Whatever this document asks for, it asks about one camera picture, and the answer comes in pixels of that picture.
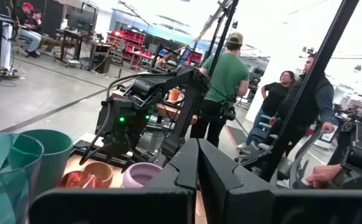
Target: green pot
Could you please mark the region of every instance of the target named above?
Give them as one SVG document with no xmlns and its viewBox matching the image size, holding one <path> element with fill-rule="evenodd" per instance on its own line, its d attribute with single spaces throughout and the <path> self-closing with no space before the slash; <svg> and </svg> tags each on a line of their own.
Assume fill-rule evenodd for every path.
<svg viewBox="0 0 362 224">
<path fill-rule="evenodd" d="M 73 140 L 64 133 L 48 129 L 30 130 L 21 134 L 38 140 L 44 146 L 37 184 L 32 194 L 32 198 L 35 198 L 59 184 L 73 147 Z"/>
</svg>

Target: person's hand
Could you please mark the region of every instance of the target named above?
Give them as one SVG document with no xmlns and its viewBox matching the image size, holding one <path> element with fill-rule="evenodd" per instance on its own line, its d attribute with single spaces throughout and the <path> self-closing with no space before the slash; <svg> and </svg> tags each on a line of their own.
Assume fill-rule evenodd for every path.
<svg viewBox="0 0 362 224">
<path fill-rule="evenodd" d="M 270 121 L 269 121 L 269 124 L 270 124 L 271 126 L 273 126 L 273 125 L 276 123 L 276 120 L 277 120 L 276 117 L 271 118 Z"/>
<path fill-rule="evenodd" d="M 335 130 L 335 126 L 330 122 L 325 122 L 322 124 L 323 133 L 332 133 Z"/>
<path fill-rule="evenodd" d="M 316 166 L 313 168 L 312 175 L 307 177 L 305 181 L 312 185 L 315 189 L 322 188 L 325 184 L 329 183 L 337 173 L 340 171 L 341 166 L 329 165 L 329 166 Z"/>
</svg>

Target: man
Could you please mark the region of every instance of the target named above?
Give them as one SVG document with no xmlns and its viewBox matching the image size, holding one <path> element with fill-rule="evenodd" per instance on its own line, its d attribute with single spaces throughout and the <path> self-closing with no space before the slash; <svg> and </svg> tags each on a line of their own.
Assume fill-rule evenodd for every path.
<svg viewBox="0 0 362 224">
<path fill-rule="evenodd" d="M 199 118 L 197 123 L 192 126 L 190 138 L 204 138 L 208 125 L 210 125 L 207 134 L 207 140 L 218 147 L 219 134 L 226 121 L 219 119 L 220 110 L 226 103 L 228 97 L 244 96 L 249 89 L 249 73 L 245 63 L 238 58 L 243 44 L 243 36 L 240 33 L 233 33 L 229 36 L 226 43 L 226 51 L 219 56 L 216 67 L 211 77 L 211 87 L 200 102 L 199 109 L 209 117 L 218 117 L 217 120 Z M 203 75 L 209 74 L 214 56 L 210 56 L 200 72 Z"/>
<path fill-rule="evenodd" d="M 35 28 L 32 29 L 33 32 L 38 33 L 41 36 L 41 42 L 39 44 L 38 49 L 40 49 L 43 45 L 48 45 L 45 49 L 44 53 L 46 55 L 53 56 L 52 49 L 58 44 L 56 40 L 53 38 L 50 38 L 49 36 L 46 36 L 42 33 L 42 12 L 38 9 L 34 10 L 34 13 L 30 19 L 28 19 L 28 23 Z"/>
<path fill-rule="evenodd" d="M 297 97 L 298 91 L 300 90 L 305 77 L 309 74 L 312 68 L 315 56 L 315 54 L 312 54 L 308 57 L 303 69 L 303 75 L 300 75 L 300 79 L 297 80 L 294 86 L 290 88 L 286 98 L 278 107 L 277 113 L 271 120 L 272 127 L 269 130 L 267 139 L 264 141 L 265 144 L 271 145 L 274 139 L 270 137 L 270 135 L 278 134 L 282 129 L 283 122 L 286 120 L 288 112 Z M 291 142 L 291 145 L 286 148 L 286 155 L 288 155 L 299 140 L 304 137 L 309 126 L 315 122 L 318 115 L 320 115 L 322 131 L 332 132 L 334 129 L 333 123 L 337 123 L 333 112 L 333 86 L 324 74 L 312 75 L 322 75 L 322 78 L 315 89 L 315 94 L 309 96 L 307 99 L 304 99 L 306 104 L 305 111 L 297 118 L 292 118 L 295 128 L 292 133 L 286 133 L 286 138 Z"/>
<path fill-rule="evenodd" d="M 15 15 L 13 16 L 13 20 L 18 22 L 19 25 L 24 26 L 25 28 L 19 28 L 20 35 L 31 40 L 29 47 L 26 50 L 26 53 L 31 57 L 38 57 L 36 50 L 41 42 L 41 36 L 33 31 L 36 27 L 32 24 L 28 23 L 28 17 L 31 15 L 33 10 L 32 4 L 25 2 L 20 7 L 18 7 L 15 11 Z"/>
</svg>

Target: terracotta pot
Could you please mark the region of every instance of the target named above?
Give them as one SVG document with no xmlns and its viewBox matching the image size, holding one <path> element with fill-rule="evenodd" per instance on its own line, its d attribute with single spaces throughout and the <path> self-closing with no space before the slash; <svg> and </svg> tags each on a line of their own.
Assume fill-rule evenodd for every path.
<svg viewBox="0 0 362 224">
<path fill-rule="evenodd" d="M 68 188 L 106 188 L 97 177 L 84 171 L 73 171 L 64 175 L 58 187 Z"/>
<path fill-rule="evenodd" d="M 109 186 L 112 184 L 113 170 L 105 163 L 91 162 L 90 164 L 86 165 L 83 170 L 97 177 L 100 181 L 103 182 L 103 184 L 105 184 L 105 187 L 107 188 L 109 188 Z"/>
<path fill-rule="evenodd" d="M 169 91 L 169 96 L 168 96 L 168 101 L 170 103 L 175 103 L 178 101 L 178 99 L 180 98 L 182 92 L 180 90 L 177 89 L 172 89 Z"/>
</svg>

